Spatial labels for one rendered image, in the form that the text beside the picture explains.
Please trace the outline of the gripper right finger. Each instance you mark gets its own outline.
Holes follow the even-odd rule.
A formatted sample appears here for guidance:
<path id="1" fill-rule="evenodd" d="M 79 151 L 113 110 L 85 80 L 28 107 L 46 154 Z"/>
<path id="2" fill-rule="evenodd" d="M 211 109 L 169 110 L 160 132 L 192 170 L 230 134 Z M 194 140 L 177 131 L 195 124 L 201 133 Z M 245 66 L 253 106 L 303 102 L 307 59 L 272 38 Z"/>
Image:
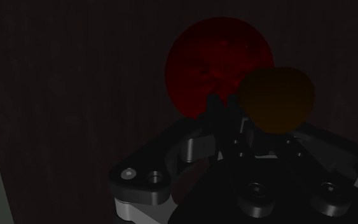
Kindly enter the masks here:
<path id="1" fill-rule="evenodd" d="M 342 196 L 358 188 L 358 143 L 309 123 L 285 134 L 269 134 L 255 126 L 235 94 L 228 96 L 227 106 L 236 116 L 246 152 L 255 157 L 274 154 L 303 191 Z"/>

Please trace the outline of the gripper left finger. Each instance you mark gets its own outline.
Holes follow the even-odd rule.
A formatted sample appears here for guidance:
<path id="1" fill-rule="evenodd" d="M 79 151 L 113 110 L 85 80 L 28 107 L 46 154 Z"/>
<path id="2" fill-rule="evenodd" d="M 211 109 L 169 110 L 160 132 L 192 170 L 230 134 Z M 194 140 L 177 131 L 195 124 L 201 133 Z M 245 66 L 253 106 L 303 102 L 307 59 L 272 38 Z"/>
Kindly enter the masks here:
<path id="1" fill-rule="evenodd" d="M 119 224 L 169 224 L 178 205 L 172 185 L 200 159 L 222 158 L 212 130 L 212 111 L 222 109 L 217 94 L 207 97 L 197 119 L 181 118 L 116 164 L 108 174 Z"/>

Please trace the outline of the orange round fruit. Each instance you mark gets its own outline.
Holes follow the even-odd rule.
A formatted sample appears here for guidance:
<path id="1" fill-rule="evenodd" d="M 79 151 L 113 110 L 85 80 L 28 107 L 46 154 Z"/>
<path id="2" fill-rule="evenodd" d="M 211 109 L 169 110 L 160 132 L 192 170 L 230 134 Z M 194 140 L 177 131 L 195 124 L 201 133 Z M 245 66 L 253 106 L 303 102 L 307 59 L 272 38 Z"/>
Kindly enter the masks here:
<path id="1" fill-rule="evenodd" d="M 243 77 L 237 97 L 257 128 L 269 134 L 285 134 L 309 117 L 315 87 L 307 74 L 298 69 L 262 68 Z"/>

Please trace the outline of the dark wooden table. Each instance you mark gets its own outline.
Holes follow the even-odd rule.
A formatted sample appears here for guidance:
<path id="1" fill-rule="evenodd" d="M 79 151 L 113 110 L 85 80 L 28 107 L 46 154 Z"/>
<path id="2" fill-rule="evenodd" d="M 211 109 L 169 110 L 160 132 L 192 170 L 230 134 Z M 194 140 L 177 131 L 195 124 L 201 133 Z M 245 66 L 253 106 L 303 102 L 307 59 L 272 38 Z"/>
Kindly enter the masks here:
<path id="1" fill-rule="evenodd" d="M 0 172 L 14 224 L 113 224 L 109 169 L 181 114 L 174 40 L 210 17 L 312 79 L 309 122 L 358 142 L 358 0 L 0 0 Z"/>

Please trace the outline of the dark red round object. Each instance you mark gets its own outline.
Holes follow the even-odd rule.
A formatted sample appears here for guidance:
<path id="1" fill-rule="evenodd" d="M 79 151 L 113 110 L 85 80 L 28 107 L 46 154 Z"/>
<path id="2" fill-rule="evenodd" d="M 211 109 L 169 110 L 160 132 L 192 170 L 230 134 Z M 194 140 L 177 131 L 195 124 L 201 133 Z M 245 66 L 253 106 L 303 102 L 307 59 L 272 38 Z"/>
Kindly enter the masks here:
<path id="1" fill-rule="evenodd" d="M 196 118 L 205 111 L 209 94 L 226 102 L 245 75 L 273 66 L 269 44 L 252 25 L 238 18 L 208 18 L 174 41 L 165 63 L 165 86 L 178 111 Z"/>

